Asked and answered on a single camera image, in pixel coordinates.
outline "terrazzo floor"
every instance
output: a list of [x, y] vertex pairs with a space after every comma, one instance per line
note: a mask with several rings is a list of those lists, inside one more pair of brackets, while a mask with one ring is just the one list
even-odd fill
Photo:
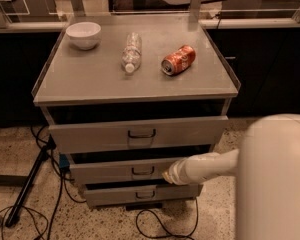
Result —
[[[216, 152], [227, 152], [240, 145], [244, 131], [255, 118], [230, 119], [224, 134], [215, 147]], [[47, 139], [43, 131], [41, 138]], [[0, 128], [0, 174], [27, 175], [37, 157], [39, 148], [29, 127]], [[66, 182], [67, 189], [76, 200], [82, 200], [77, 186]], [[50, 220], [58, 198], [60, 178], [50, 161], [41, 166], [25, 206], [36, 209]], [[0, 186], [0, 211], [14, 204], [21, 188]], [[235, 238], [235, 177], [218, 177], [204, 183], [197, 198], [198, 225], [192, 238], [196, 240], [233, 240]], [[162, 208], [154, 208], [163, 224], [173, 234], [189, 234], [196, 222], [196, 202], [169, 201]], [[136, 227], [140, 210], [127, 211], [125, 207], [89, 209], [86, 203], [75, 203], [63, 188], [59, 207], [52, 224], [51, 234], [43, 239], [147, 239]], [[43, 231], [46, 221], [35, 215], [38, 229]], [[162, 227], [149, 212], [138, 217], [140, 229], [147, 235], [164, 235]], [[27, 210], [20, 212], [19, 222], [0, 230], [0, 239], [35, 239], [38, 232]]]

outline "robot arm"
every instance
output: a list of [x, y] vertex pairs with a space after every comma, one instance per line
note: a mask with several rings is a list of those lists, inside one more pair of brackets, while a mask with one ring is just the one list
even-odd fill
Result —
[[236, 239], [300, 240], [300, 115], [262, 118], [246, 131], [240, 151], [176, 161], [163, 176], [201, 183], [236, 166]]

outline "bowl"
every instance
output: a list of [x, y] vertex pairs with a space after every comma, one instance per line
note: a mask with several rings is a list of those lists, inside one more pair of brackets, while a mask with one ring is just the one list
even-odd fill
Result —
[[66, 34], [70, 44], [81, 50], [90, 50], [101, 42], [101, 26], [94, 22], [80, 22], [69, 26]]

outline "plastic bottle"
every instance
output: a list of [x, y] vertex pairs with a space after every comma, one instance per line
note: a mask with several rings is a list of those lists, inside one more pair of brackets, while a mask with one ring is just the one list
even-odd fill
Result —
[[140, 35], [135, 32], [130, 33], [122, 53], [122, 66], [126, 74], [132, 75], [140, 67], [141, 47], [142, 40]]

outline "red can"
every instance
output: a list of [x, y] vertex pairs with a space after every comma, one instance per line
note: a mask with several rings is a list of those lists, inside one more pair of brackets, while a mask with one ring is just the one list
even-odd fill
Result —
[[161, 69], [167, 75], [177, 75], [189, 68], [196, 58], [195, 50], [189, 45], [183, 45], [178, 51], [169, 54], [161, 62]]

